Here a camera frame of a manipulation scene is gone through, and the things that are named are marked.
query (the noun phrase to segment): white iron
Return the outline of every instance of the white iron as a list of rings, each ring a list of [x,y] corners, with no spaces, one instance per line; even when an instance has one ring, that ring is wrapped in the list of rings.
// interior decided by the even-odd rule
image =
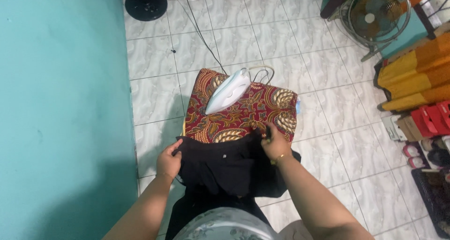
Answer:
[[[250,86],[250,77],[244,75],[246,70],[242,68],[222,82],[209,99],[205,114],[225,110],[242,97]]]

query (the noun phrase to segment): yellow cloth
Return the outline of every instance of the yellow cloth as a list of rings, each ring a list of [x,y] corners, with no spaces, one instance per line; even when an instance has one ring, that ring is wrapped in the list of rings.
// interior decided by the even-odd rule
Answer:
[[[378,85],[391,93],[387,111],[413,109],[450,99],[450,33],[381,68]]]

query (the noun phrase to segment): red batik fabric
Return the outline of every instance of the red batik fabric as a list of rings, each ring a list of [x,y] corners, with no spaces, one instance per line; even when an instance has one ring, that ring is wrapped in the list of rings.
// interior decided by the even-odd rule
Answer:
[[[227,109],[205,115],[214,91],[228,78],[210,69],[201,69],[194,84],[185,118],[185,135],[203,143],[237,140],[272,122],[292,142],[296,127],[297,94],[252,82],[244,95]]]

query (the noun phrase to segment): floral fabric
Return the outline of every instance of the floral fabric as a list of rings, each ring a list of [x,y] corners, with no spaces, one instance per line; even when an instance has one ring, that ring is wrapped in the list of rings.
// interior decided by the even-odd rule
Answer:
[[[173,240],[275,240],[263,221],[237,208],[215,208],[198,215]]]
[[[272,122],[292,142],[297,94],[291,90],[252,82],[236,103],[223,111],[205,115],[209,99],[227,78],[210,69],[200,70],[185,118],[187,137],[203,143],[237,140],[255,128],[264,133],[264,122]]]

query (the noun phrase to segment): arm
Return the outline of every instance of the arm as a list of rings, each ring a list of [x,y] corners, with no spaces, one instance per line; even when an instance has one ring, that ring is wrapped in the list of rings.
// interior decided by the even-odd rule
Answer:
[[[157,159],[156,177],[133,206],[102,240],[154,240],[158,236],[170,185],[181,166],[181,152],[172,152],[183,142],[168,146]]]
[[[272,137],[262,140],[262,147],[269,159],[277,162],[295,208],[312,237],[373,240],[344,205],[292,156],[291,146],[276,126],[267,125]]]

